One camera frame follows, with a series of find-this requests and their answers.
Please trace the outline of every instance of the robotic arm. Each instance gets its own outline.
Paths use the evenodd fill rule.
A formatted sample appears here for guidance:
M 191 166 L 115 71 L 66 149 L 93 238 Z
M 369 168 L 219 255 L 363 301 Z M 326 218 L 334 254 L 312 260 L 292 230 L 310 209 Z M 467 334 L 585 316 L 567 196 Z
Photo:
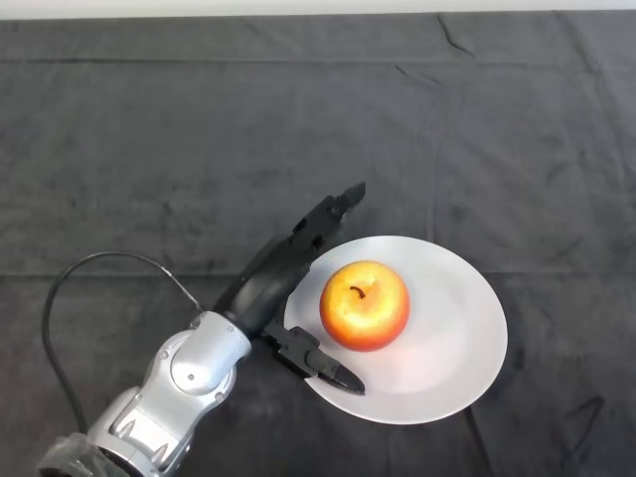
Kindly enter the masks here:
M 274 347 L 301 377 L 319 377 L 344 391 L 364 394 L 360 379 L 321 352 L 315 337 L 298 327 L 287 330 L 276 319 L 345 214 L 364 195 L 363 183 L 324 199 L 290 236 L 273 239 L 257 254 L 213 311 L 201 313 L 190 329 L 162 345 L 143 386 L 121 394 L 88 431 L 88 442 L 107 459 L 102 463 L 114 463 L 113 471 L 131 477 L 173 475 L 197 423 L 228 397 L 237 363 L 256 339 Z M 46 466 L 41 473 L 65 475 Z

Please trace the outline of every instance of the white plate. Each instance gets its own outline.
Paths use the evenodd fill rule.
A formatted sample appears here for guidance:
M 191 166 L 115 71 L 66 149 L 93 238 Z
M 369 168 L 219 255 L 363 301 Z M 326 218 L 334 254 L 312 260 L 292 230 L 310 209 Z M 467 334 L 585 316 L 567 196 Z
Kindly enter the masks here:
M 378 351 L 337 344 L 320 321 L 320 295 L 342 266 L 374 260 L 404 280 L 410 314 L 404 331 Z M 363 397 L 317 378 L 307 380 L 340 409 L 376 422 L 417 424 L 441 419 L 474 402 L 493 383 L 506 356 L 506 317 L 497 295 L 467 261 L 441 246 L 406 237 L 369 237 L 320 256 L 291 294 L 285 326 L 301 326 L 321 349 L 353 371 Z

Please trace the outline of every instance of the black cable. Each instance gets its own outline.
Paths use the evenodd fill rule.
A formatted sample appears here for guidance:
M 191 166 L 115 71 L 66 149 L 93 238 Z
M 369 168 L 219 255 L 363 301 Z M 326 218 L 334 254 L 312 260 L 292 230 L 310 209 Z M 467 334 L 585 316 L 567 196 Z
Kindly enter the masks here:
M 145 261 L 146 263 L 153 265 L 154 267 L 158 268 L 163 273 L 165 273 L 168 276 L 168 278 L 170 278 L 179 287 L 179 289 L 188 297 L 188 299 L 194 303 L 194 305 L 197 307 L 197 310 L 201 312 L 204 311 L 203 307 L 197 301 L 197 299 L 190 294 L 190 292 L 179 282 L 179 280 L 177 280 L 177 278 L 174 277 L 174 275 L 170 272 L 170 270 L 168 270 L 165 266 L 163 266 L 158 261 L 155 261 L 152 258 L 148 258 L 147 256 L 140 255 L 137 253 L 130 253 L 126 251 L 101 251 L 99 253 L 94 253 L 92 255 L 85 256 L 83 259 L 69 266 L 67 269 L 65 269 L 62 273 L 58 275 L 56 280 L 51 285 L 51 288 L 49 288 L 47 301 L 45 302 L 45 305 L 44 305 L 44 312 L 42 314 L 42 344 L 44 345 L 44 351 L 47 353 L 47 358 L 49 359 L 49 363 L 51 364 L 53 371 L 55 371 L 56 376 L 58 377 L 58 380 L 60 381 L 60 386 L 62 386 L 62 390 L 67 396 L 67 399 L 69 400 L 69 404 L 71 405 L 73 414 L 76 416 L 76 420 L 78 421 L 79 432 L 83 434 L 86 434 L 88 431 L 88 426 L 86 425 L 86 418 L 83 413 L 83 408 L 81 407 L 81 402 L 78 399 L 78 395 L 76 395 L 76 392 L 74 391 L 73 386 L 71 385 L 71 382 L 69 382 L 69 378 L 67 378 L 67 374 L 64 372 L 64 369 L 62 368 L 62 365 L 60 364 L 60 361 L 58 360 L 58 357 L 55 351 L 53 350 L 53 346 L 51 345 L 51 330 L 50 330 L 49 323 L 51 321 L 51 309 L 53 308 L 53 302 L 56 298 L 56 294 L 58 293 L 60 286 L 62 286 L 62 284 L 69 277 L 69 275 L 71 275 L 71 273 L 73 273 L 73 271 L 76 268 L 79 268 L 85 263 L 88 263 L 97 258 L 102 258 L 105 256 L 127 256 L 130 258 L 136 258 L 138 260 Z

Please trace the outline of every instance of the red apple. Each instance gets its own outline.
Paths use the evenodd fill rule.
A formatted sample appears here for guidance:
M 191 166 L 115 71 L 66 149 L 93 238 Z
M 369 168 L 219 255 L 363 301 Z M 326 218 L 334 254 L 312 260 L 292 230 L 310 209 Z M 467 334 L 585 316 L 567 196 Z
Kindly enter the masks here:
M 398 337 L 408 319 L 408 291 L 397 273 L 376 261 L 336 271 L 322 291 L 320 317 L 331 337 L 355 351 L 374 351 Z

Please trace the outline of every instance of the apple stem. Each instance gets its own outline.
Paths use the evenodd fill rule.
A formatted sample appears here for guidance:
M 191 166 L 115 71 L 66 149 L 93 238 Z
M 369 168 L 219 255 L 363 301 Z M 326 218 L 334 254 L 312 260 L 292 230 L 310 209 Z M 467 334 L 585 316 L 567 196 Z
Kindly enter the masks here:
M 365 296 L 365 292 L 362 291 L 360 288 L 358 288 L 357 286 L 350 286 L 349 287 L 350 290 L 356 290 L 358 293 L 360 293 L 360 298 L 364 298 Z

